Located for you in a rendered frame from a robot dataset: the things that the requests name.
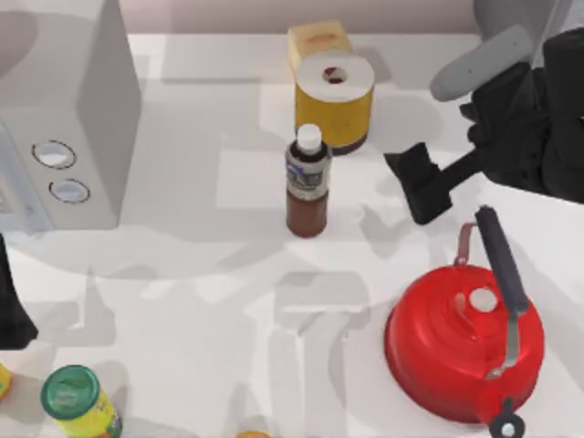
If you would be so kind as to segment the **brown bottle with white cap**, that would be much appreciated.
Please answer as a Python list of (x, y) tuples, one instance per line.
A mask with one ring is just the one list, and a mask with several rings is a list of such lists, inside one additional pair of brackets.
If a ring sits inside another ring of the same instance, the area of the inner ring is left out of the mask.
[(287, 227), (302, 238), (321, 234), (328, 222), (332, 152), (320, 128), (303, 124), (285, 153)]

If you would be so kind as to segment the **large microwave knob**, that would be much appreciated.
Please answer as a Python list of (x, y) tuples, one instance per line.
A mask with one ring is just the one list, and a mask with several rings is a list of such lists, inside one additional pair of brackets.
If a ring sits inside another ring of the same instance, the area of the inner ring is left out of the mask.
[(76, 153), (61, 141), (45, 141), (32, 146), (33, 157), (45, 167), (64, 170), (77, 161)]

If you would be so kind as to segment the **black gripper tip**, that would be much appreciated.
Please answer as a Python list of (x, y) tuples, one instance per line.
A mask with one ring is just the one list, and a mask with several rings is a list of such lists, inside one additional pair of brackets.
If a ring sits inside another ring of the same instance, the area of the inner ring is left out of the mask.
[(0, 234), (0, 350), (24, 350), (37, 336), (38, 329), (16, 293), (5, 239)]

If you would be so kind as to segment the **pale microwave oven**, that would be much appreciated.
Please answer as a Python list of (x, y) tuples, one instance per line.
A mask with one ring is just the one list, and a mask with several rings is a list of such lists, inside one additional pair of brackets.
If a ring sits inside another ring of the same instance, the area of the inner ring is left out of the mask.
[[(0, 0), (0, 232), (117, 226), (140, 115), (120, 0)], [(51, 140), (73, 166), (33, 157)], [(65, 179), (89, 199), (57, 200), (48, 186)]]

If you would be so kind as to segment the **small microwave knob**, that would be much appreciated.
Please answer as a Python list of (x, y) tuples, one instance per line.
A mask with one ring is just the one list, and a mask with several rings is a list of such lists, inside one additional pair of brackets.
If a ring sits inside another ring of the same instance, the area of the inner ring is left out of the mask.
[(75, 179), (51, 182), (48, 186), (48, 190), (62, 203), (84, 203), (90, 197), (89, 188), (84, 183)]

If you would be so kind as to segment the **pale yellow box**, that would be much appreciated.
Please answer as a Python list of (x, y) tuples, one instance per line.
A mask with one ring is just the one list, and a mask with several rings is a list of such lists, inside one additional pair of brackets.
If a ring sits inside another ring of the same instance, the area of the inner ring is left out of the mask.
[(346, 30), (339, 20), (292, 26), (287, 32), (287, 42), (288, 62), (295, 83), (297, 68), (306, 57), (330, 51), (353, 52)]

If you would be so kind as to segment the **yellow bottle with green lid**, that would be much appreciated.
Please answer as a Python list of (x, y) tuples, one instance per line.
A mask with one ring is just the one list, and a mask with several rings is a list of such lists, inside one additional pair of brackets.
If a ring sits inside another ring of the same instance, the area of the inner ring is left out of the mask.
[(42, 386), (40, 400), (67, 438), (121, 438), (122, 419), (96, 373), (86, 366), (53, 371)]

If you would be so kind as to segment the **yellow canister with white top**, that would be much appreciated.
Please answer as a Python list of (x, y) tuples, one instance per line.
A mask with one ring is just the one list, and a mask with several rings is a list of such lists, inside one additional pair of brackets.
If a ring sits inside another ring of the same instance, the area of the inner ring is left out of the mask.
[(374, 86), (372, 65), (353, 52), (302, 59), (295, 72), (295, 128), (318, 126), (335, 156), (357, 150), (369, 134)]

